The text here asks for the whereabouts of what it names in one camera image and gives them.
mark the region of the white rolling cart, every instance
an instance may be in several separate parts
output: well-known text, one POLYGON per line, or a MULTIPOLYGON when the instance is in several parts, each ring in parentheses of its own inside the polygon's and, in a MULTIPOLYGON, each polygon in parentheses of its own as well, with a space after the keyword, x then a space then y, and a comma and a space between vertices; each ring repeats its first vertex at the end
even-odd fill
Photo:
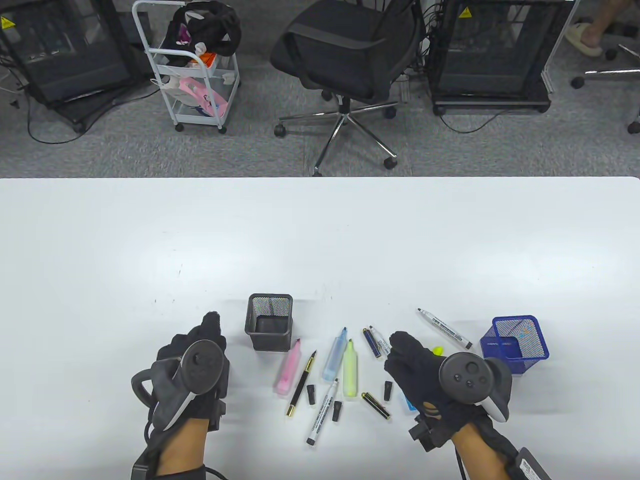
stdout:
POLYGON ((164 103, 166 104, 166 108, 169 111, 169 116, 171 117, 173 125, 175 126, 175 130, 181 132, 182 130, 184 130, 184 124, 200 124, 215 125, 218 128, 219 133, 226 133, 227 128, 225 127, 225 122, 227 121, 229 110, 233 103, 234 97, 236 96, 236 91, 240 85, 240 71, 238 69, 236 54, 234 53, 233 55, 231 55, 231 57, 222 57, 220 55, 216 55, 213 64, 210 67, 207 67, 207 65, 205 65, 200 57, 192 52, 153 48, 149 46, 147 38, 144 34, 144 30, 142 29, 142 24, 140 23, 140 18, 138 17, 138 8, 143 4, 161 6, 186 6, 187 4, 189 4, 189 2, 178 0, 136 0, 133 4, 133 7, 131 8, 131 11, 133 13, 133 20, 136 23, 138 33, 140 34, 140 40, 144 45, 145 53, 147 54, 147 58, 149 59, 149 63, 151 64, 151 68, 154 71, 158 84, 163 83, 161 79, 161 76, 163 75, 202 79, 205 86, 207 87, 209 99, 213 100, 213 92, 216 92, 227 101, 227 108, 224 110, 222 115, 219 115, 218 108, 214 107, 214 116, 205 116, 198 113, 197 110, 195 110, 193 107, 184 105, 179 100, 170 97, 161 88, 160 93, 163 96, 164 103), (199 68, 172 67, 169 65, 165 65, 165 55, 188 57, 191 60, 195 60, 198 63, 199 68), (228 59, 227 66, 226 68, 219 68, 223 59, 228 59), (234 74, 234 82, 232 84, 224 84, 222 75, 225 74, 234 74))

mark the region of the pink highlighter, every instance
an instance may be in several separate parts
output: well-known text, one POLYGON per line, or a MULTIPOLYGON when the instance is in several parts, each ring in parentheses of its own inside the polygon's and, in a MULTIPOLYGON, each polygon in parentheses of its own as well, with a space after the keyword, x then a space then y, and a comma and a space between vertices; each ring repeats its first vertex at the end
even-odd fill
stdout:
POLYGON ((293 384, 296 376, 296 371, 298 371, 300 356, 300 339, 298 339, 296 340, 296 344, 293 346, 293 348, 289 350, 287 359, 284 361, 282 374, 280 375, 278 385, 276 386, 276 392, 279 395, 286 395, 289 393, 291 385, 293 384))

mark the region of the office chair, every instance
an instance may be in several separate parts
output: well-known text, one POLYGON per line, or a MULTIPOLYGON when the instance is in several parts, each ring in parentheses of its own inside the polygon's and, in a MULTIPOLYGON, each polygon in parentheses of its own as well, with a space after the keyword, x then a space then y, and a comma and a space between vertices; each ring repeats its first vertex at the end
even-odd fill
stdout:
POLYGON ((287 134, 283 122, 337 118, 329 140, 314 166, 320 165, 347 123, 372 138, 388 157, 385 168, 397 165, 397 155, 358 121, 359 113, 382 110, 386 118, 396 115, 397 102, 388 102, 393 81, 416 57, 424 38, 424 19, 419 0, 391 0, 384 11, 342 0, 320 0, 299 14, 284 31, 273 50, 271 64, 298 77, 304 88, 322 90, 324 100, 334 99, 336 111, 282 116, 273 129, 277 137, 287 134), (367 104, 351 108, 351 101, 367 104))
MULTIPOLYGON (((640 54, 623 44, 618 44, 618 48, 623 52, 628 53, 636 61, 640 62, 640 54)), ((605 52, 607 60, 613 60, 616 57, 617 51, 609 49, 605 52)), ((623 68, 623 69, 605 69, 605 70, 589 70, 584 73, 584 76, 574 77, 571 80, 571 86, 573 88, 582 88, 585 80, 613 80, 613 79, 638 79, 640 77, 640 68, 623 68)), ((636 119, 627 126, 627 132, 630 134, 640 133, 640 111, 636 116, 636 119)))

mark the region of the gray carpet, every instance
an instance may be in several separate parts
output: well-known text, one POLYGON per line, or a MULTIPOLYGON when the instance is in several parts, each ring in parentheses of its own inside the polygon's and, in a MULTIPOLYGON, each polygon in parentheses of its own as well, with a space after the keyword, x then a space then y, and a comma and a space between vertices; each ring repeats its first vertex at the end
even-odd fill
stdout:
MULTIPOLYGON (((123 7, 130 2, 118 3, 123 7)), ((308 175, 330 125, 292 124, 284 139, 273 136, 273 126, 278 115, 318 111, 329 105, 319 92, 305 90, 297 79, 271 67, 268 54, 279 32, 310 0, 230 3, 243 22, 244 37, 238 52, 243 85, 232 107, 226 135, 198 125, 175 132, 158 94, 113 110, 73 143, 41 145, 27 136, 24 99, 19 97, 22 107, 16 110, 8 105, 14 96, 0 91, 0 177, 308 175)), ((596 5, 585 1, 580 11, 593 13, 596 5)), ((154 27, 163 25, 168 13, 154 11, 154 27)), ((628 15, 637 17, 638 12, 628 15)), ((606 42, 613 46, 619 40, 611 37, 606 42)), ((385 120, 378 113, 361 116, 365 125, 397 151, 397 168, 390 172, 384 169, 383 152, 348 129, 330 151, 323 174, 638 177, 640 134, 631 136, 626 130, 640 107, 638 84, 598 82, 581 90, 569 86, 569 80, 583 70, 612 65, 628 67, 632 62, 623 55, 612 63, 584 58, 563 42, 551 70, 557 91, 547 113, 503 115, 469 135, 448 130, 434 117, 424 86, 412 81, 411 100, 399 108, 395 119, 385 120)), ((11 88, 12 82, 5 81, 2 86, 11 88)), ((471 129, 487 118, 445 117, 458 129, 471 129)), ((75 136, 39 105, 33 106, 32 130, 38 138, 49 141, 75 136)))

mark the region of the hand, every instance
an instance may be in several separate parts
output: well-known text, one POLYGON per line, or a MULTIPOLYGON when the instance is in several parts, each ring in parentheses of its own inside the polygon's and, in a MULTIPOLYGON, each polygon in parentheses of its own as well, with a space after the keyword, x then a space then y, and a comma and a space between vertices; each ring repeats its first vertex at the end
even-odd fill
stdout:
MULTIPOLYGON (((217 343, 224 353, 227 348, 227 339, 220 332, 220 315, 217 312, 209 312, 204 315, 202 324, 192 328, 186 335, 179 333, 174 336, 169 345, 165 345, 158 351, 156 360, 180 357, 192 343, 198 340, 211 340, 217 343)), ((207 393, 196 396, 189 402, 180 417, 209 420, 217 395, 216 387, 213 387, 207 393)))
POLYGON ((442 390, 438 372, 444 356, 434 355, 406 332, 395 332, 389 341, 385 370, 421 413, 441 419, 452 433, 484 414, 482 407, 457 402, 442 390))

